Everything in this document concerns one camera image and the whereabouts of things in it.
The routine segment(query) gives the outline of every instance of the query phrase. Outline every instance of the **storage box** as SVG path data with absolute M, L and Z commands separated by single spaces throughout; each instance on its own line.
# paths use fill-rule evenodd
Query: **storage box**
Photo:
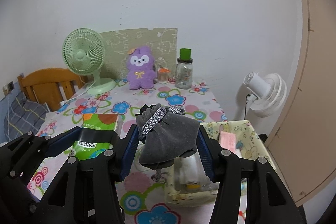
M 234 133 L 236 135 L 236 149 L 241 151 L 245 159 L 256 160 L 258 157 L 265 157 L 275 169 L 269 153 L 263 142 L 254 131 L 249 121 L 232 121 L 232 122 L 201 122 L 210 138 L 218 140 L 220 131 Z M 166 168 L 167 183 L 165 184 L 165 202 L 179 205 L 182 207 L 194 207 L 204 204 L 213 203 L 216 200 L 218 190 L 202 191 L 197 193 L 183 192 L 179 180 L 175 179 L 175 171 L 179 168 L 179 159 L 176 163 Z M 247 182 L 241 184 L 241 195 L 247 194 Z

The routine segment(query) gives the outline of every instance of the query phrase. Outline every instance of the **green lid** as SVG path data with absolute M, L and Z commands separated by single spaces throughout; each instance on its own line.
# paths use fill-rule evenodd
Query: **green lid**
M 182 60 L 190 60 L 191 59 L 191 49 L 181 48 L 180 49 L 180 58 Z

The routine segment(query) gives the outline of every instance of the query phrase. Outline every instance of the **floral tablecloth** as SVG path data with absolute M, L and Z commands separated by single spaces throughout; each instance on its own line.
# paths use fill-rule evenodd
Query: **floral tablecloth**
M 83 87 L 77 94 L 83 93 Z M 177 89 L 173 82 L 155 84 L 150 90 L 130 90 L 126 80 L 117 80 L 117 86 L 105 94 L 93 96 L 87 93 L 64 104 L 56 114 L 46 119 L 38 136 L 54 137 L 74 126 L 82 125 L 85 113 L 118 113 L 124 124 L 121 138 L 135 124 L 135 114 L 147 104 L 184 106 L 186 116 L 200 122 L 226 121 L 226 116 L 205 83 L 194 83 L 189 90 Z M 61 168 L 71 148 L 55 158 L 47 158 L 40 165 L 28 184 L 30 191 L 39 199 Z M 154 171 L 138 164 L 132 165 L 130 174 L 117 183 L 120 205 L 125 209 L 126 224 L 206 224 L 209 223 L 213 204 L 197 208 L 174 207 L 164 203 L 164 185 L 152 181 Z M 246 198 L 241 198 L 238 223 L 244 223 Z

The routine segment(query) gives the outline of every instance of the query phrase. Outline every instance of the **small glass jar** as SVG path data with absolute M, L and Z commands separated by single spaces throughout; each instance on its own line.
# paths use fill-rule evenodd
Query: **small glass jar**
M 167 68 L 159 68 L 157 70 L 157 82 L 159 84 L 166 84 L 168 82 L 170 70 Z
M 193 60 L 177 59 L 175 86 L 179 89 L 187 90 L 193 83 Z
M 199 166 L 195 154 L 187 158 L 181 157 L 181 164 L 180 183 L 185 185 L 188 192 L 200 190 Z

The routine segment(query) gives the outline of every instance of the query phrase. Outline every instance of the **wooden door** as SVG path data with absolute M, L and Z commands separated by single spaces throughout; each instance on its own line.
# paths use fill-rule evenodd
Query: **wooden door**
M 289 111 L 268 143 L 298 206 L 336 176 L 336 1 L 303 3 L 309 21 L 303 73 Z

